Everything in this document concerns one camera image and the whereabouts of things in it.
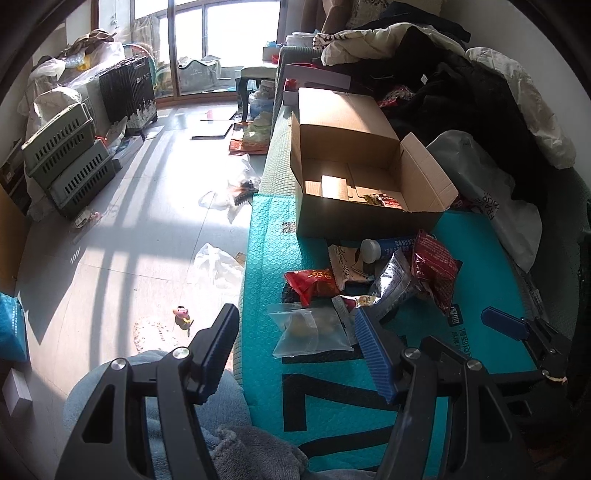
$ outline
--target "plastic basket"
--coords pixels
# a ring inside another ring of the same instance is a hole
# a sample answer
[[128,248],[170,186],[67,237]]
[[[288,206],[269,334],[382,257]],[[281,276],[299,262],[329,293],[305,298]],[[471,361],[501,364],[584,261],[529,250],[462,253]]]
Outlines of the plastic basket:
[[96,170],[103,166],[109,157],[107,149],[100,140],[75,159],[63,173],[56,178],[49,189],[56,205],[66,203]]
[[94,125],[86,105],[70,105],[22,146],[27,173],[47,190],[94,140]]
[[91,176],[87,177],[80,188],[58,208],[58,211],[68,220],[73,220],[114,178],[115,166],[113,161],[108,159]]

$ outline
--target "blue bag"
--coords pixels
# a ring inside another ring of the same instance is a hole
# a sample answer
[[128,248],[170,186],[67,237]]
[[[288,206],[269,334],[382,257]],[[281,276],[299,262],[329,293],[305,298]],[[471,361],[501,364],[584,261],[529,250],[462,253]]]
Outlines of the blue bag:
[[0,358],[27,361],[25,315],[18,299],[0,293]]

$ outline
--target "small toy on floor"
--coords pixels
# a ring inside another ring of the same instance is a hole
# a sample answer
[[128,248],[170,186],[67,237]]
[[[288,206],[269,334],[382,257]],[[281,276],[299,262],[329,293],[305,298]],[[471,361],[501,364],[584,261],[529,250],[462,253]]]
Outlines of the small toy on floor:
[[191,324],[193,323],[193,321],[189,316],[189,310],[183,306],[178,306],[175,309],[173,309],[173,313],[174,323],[181,327],[181,330],[186,330],[187,336],[190,336]]

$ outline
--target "black logo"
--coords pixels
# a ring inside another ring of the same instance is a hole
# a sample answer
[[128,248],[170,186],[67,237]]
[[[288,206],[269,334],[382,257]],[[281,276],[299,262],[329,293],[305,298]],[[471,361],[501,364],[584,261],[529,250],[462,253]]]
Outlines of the black logo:
[[456,327],[464,323],[464,319],[462,318],[462,312],[460,311],[460,306],[457,303],[449,307],[449,316],[447,317],[447,323],[450,327]]

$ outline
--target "metal pivot bolt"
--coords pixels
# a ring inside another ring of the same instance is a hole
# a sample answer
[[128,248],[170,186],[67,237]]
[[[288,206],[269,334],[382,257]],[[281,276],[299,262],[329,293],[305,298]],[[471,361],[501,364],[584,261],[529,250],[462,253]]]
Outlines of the metal pivot bolt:
[[406,358],[410,358],[411,360],[416,360],[417,358],[419,358],[421,356],[421,351],[415,347],[407,348],[404,351],[404,356]]
[[122,370],[127,365],[127,360],[125,358],[116,358],[111,362],[111,368],[113,370]]
[[182,358],[187,358],[189,356],[189,349],[183,346],[178,347],[173,352],[173,357],[178,358],[179,360]]
[[482,369],[482,364],[475,358],[470,358],[467,362],[467,365],[468,368],[474,372],[478,372],[480,369]]

